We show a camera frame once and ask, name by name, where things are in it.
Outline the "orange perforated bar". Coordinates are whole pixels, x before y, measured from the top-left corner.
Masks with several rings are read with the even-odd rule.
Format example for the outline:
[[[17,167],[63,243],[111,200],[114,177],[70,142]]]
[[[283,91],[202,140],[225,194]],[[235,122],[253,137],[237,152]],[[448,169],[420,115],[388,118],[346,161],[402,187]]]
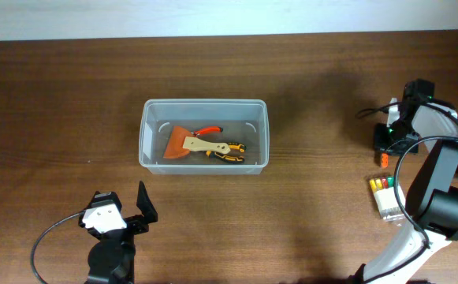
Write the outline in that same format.
[[[387,168],[389,166],[389,156],[386,153],[380,155],[380,167]]]

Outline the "coloured screwdriver set box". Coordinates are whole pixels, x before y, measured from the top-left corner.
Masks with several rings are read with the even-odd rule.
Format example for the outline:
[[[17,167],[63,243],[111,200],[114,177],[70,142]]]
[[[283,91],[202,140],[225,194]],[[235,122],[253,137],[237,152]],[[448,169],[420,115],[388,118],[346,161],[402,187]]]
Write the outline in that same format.
[[[396,222],[404,219],[394,191],[394,176],[371,178],[369,186],[383,221]]]

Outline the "orange scraper wooden handle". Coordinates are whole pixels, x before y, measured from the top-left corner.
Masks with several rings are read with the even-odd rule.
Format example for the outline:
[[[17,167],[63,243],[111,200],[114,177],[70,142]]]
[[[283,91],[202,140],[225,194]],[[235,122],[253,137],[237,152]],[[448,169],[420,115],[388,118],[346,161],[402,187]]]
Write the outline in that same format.
[[[216,151],[228,154],[230,148],[227,143],[208,142],[192,135],[183,127],[175,125],[166,145],[164,159],[179,159],[188,155],[191,151]]]

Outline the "red handled cutting pliers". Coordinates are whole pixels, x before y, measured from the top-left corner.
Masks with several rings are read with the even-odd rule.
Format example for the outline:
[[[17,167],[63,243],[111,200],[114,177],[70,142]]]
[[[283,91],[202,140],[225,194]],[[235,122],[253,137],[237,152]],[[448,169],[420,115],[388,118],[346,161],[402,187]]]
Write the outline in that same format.
[[[208,126],[202,129],[192,131],[192,135],[203,136],[203,135],[207,135],[210,133],[222,133],[222,132],[223,132],[223,128],[220,126]]]

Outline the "yellow black long-nose pliers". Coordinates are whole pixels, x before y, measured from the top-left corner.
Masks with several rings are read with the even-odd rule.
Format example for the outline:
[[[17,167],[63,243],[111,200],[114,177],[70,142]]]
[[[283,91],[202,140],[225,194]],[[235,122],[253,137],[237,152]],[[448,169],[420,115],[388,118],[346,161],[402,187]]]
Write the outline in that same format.
[[[247,147],[244,144],[238,142],[228,142],[230,152],[228,154],[222,154],[216,151],[206,151],[205,155],[208,158],[216,158],[225,163],[230,164],[242,164],[245,162],[243,154],[246,152]]]

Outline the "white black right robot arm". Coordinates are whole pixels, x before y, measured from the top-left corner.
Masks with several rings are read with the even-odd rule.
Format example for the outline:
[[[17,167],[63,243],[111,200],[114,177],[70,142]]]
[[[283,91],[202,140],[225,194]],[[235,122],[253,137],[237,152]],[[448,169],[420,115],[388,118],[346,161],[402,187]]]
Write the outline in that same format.
[[[378,111],[388,117],[374,127],[374,149],[398,160],[393,175],[372,178],[369,186],[382,219],[402,225],[383,252],[348,280],[410,283],[433,254],[458,241],[458,114],[423,79],[406,83],[401,99],[356,116]]]

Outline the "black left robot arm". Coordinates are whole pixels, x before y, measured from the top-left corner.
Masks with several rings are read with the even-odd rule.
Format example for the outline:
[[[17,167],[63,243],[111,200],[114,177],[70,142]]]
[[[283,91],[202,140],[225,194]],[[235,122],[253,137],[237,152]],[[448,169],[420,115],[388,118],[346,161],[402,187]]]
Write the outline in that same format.
[[[136,235],[149,231],[158,221],[145,184],[139,183],[136,206],[138,215],[124,218],[122,204],[115,192],[97,191],[79,217],[79,226],[98,240],[88,254],[87,283],[134,283]]]

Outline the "clear plastic container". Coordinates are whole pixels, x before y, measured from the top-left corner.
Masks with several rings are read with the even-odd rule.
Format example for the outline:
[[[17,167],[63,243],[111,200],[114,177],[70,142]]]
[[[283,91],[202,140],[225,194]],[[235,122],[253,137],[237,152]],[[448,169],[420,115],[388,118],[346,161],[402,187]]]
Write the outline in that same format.
[[[230,164],[191,151],[179,159],[163,155],[173,127],[189,131],[220,126],[222,133],[199,136],[215,142],[238,142],[247,147],[245,162]],[[139,162],[153,174],[256,175],[270,157],[270,124],[266,103],[260,99],[150,99],[143,107]]]

